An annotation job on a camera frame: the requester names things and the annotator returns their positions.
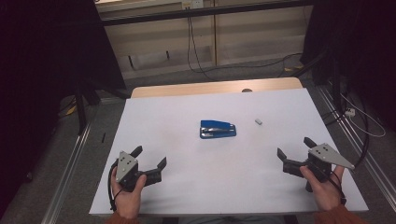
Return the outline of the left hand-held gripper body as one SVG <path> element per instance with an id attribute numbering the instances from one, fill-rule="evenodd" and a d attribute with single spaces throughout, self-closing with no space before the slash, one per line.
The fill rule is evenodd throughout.
<path id="1" fill-rule="evenodd" d="M 132 192 L 141 175 L 147 177 L 146 186 L 162 181 L 162 171 L 158 170 L 157 167 L 148 171 L 140 171 L 137 158 L 133 158 L 130 153 L 122 151 L 118 160 L 116 181 L 124 190 Z"/>

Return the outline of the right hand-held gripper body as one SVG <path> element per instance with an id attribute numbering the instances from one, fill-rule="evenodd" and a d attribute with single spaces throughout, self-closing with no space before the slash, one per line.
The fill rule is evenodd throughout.
<path id="1" fill-rule="evenodd" d="M 293 161 L 288 158 L 283 162 L 283 172 L 303 177 L 301 166 L 306 166 L 321 183 L 330 180 L 332 165 L 339 165 L 353 170 L 355 165 L 344 158 L 328 144 L 320 144 L 308 149 L 308 158 L 305 161 Z"/>

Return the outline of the blue stapler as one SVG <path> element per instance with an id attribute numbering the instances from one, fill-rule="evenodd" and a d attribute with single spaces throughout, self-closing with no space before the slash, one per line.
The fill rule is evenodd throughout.
<path id="1" fill-rule="evenodd" d="M 236 127 L 225 121 L 202 120 L 199 135 L 202 139 L 234 137 L 236 136 Z"/>

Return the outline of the person's left hand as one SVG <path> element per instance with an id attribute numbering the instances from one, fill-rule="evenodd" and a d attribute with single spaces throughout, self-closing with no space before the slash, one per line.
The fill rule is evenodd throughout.
<path id="1" fill-rule="evenodd" d="M 132 192 L 123 191 L 121 185 L 116 181 L 117 169 L 114 169 L 111 174 L 111 188 L 112 192 L 117 195 L 115 198 L 115 205 L 117 206 L 117 213 L 124 218 L 137 219 L 141 204 L 141 193 L 145 187 L 147 177 L 141 175 Z"/>

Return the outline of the person's right hand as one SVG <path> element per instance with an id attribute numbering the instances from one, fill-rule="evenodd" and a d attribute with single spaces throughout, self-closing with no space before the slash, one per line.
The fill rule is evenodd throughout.
<path id="1" fill-rule="evenodd" d="M 330 176 L 330 180 L 323 183 L 319 182 L 306 166 L 301 166 L 300 171 L 311 185 L 315 202 L 320 212 L 330 211 L 341 204 L 339 188 L 341 187 L 342 177 L 345 171 L 344 167 L 336 166 Z"/>

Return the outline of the white table cover sheet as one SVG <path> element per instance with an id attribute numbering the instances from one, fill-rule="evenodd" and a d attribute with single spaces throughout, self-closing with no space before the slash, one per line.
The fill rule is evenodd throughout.
<path id="1" fill-rule="evenodd" d="M 202 120 L 229 122 L 236 136 L 202 139 Z M 138 146 L 142 170 L 166 158 L 162 181 L 143 190 L 144 216 L 310 213 L 317 207 L 304 179 L 284 173 L 276 155 L 304 161 L 305 137 L 333 143 L 305 89 L 135 98 L 107 161 Z"/>

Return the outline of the black metal stand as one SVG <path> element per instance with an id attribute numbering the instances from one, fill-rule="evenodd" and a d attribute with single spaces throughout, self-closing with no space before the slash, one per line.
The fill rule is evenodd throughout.
<path id="1" fill-rule="evenodd" d="M 83 131 L 88 126 L 84 102 L 87 102 L 88 105 L 99 105 L 101 102 L 101 98 L 96 92 L 97 90 L 106 91 L 123 100 L 129 99 L 131 97 L 131 94 L 111 88 L 92 78 L 86 77 L 77 80 L 75 85 L 75 97 L 78 111 L 79 135 L 82 135 Z"/>
<path id="2" fill-rule="evenodd" d="M 339 62 L 337 59 L 332 55 L 332 53 L 329 50 L 323 50 L 316 58 L 314 58 L 312 61 L 309 63 L 305 64 L 302 69 L 298 70 L 297 72 L 294 72 L 291 76 L 292 77 L 297 77 L 299 78 L 306 72 L 317 68 L 321 64 L 326 63 L 328 66 L 330 66 L 330 74 L 329 78 L 332 81 L 332 102 L 335 107 L 335 110 L 337 112 L 342 113 L 343 112 L 343 107 L 342 107 L 342 100 L 341 100 L 341 76 L 340 76 L 340 70 L 339 70 Z"/>

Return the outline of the wooden table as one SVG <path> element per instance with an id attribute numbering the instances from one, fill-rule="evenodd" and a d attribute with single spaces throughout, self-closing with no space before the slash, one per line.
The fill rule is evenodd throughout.
<path id="1" fill-rule="evenodd" d="M 252 89 L 253 91 L 278 91 L 301 89 L 302 87 L 303 85 L 297 77 L 280 77 L 138 87 L 132 91 L 131 97 L 143 98 L 230 93 L 241 92 L 242 89 Z"/>

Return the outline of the black curtain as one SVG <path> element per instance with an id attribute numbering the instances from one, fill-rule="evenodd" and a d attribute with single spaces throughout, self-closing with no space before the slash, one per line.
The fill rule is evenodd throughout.
<path id="1" fill-rule="evenodd" d="M 313 6 L 301 62 L 324 52 L 313 80 L 335 70 L 396 132 L 396 0 L 321 0 Z"/>
<path id="2" fill-rule="evenodd" d="M 95 0 L 0 0 L 0 218 L 50 140 L 61 100 L 124 86 Z"/>

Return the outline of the beige cabinet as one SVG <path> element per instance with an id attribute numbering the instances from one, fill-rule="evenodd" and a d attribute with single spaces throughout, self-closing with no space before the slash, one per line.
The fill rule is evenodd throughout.
<path id="1" fill-rule="evenodd" d="M 181 10 L 183 0 L 94 0 L 102 19 Z M 272 0 L 204 0 L 204 7 Z M 249 61 L 303 50 L 311 6 L 108 26 L 125 79 Z"/>

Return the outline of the black horizontal bar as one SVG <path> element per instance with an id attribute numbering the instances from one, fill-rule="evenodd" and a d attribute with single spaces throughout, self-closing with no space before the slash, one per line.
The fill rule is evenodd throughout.
<path id="1" fill-rule="evenodd" d="M 104 26 L 141 23 L 149 21 L 166 21 L 184 18 L 194 18 L 221 14 L 241 13 L 258 10 L 281 9 L 290 7 L 313 6 L 318 0 L 275 0 L 270 2 L 243 4 L 225 7 L 207 7 L 197 9 L 183 9 L 170 12 L 151 13 L 136 16 L 121 16 L 109 19 L 101 19 Z"/>

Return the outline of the aluminium floor rail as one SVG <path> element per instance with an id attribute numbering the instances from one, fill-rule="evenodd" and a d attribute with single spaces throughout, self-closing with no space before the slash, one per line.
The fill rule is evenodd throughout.
<path id="1" fill-rule="evenodd" d="M 342 94 L 343 112 L 337 112 L 332 102 L 332 92 L 328 87 L 317 87 L 318 94 L 329 111 L 323 115 L 325 125 L 337 125 L 349 141 L 351 149 L 341 147 L 345 152 L 354 150 L 357 159 L 356 174 L 365 167 L 382 195 L 396 211 L 396 133 L 388 130 L 380 118 L 371 115 L 369 107 L 362 100 L 354 100 L 353 94 Z M 345 115 L 347 108 L 354 108 L 356 115 Z"/>
<path id="2" fill-rule="evenodd" d="M 63 207 L 67 191 L 70 188 L 72 178 L 77 169 L 81 152 L 83 151 L 90 134 L 91 126 L 92 123 L 89 122 L 78 135 L 77 142 L 74 145 L 71 156 L 66 164 L 66 167 L 64 168 L 62 178 L 51 198 L 41 224 L 56 224 L 58 216 L 60 215 L 61 209 Z"/>

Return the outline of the white wall socket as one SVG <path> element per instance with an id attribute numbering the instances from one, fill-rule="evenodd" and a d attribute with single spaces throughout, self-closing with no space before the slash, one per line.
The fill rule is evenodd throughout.
<path id="1" fill-rule="evenodd" d="M 181 2 L 183 9 L 197 9 L 204 7 L 204 0 L 183 0 Z"/>

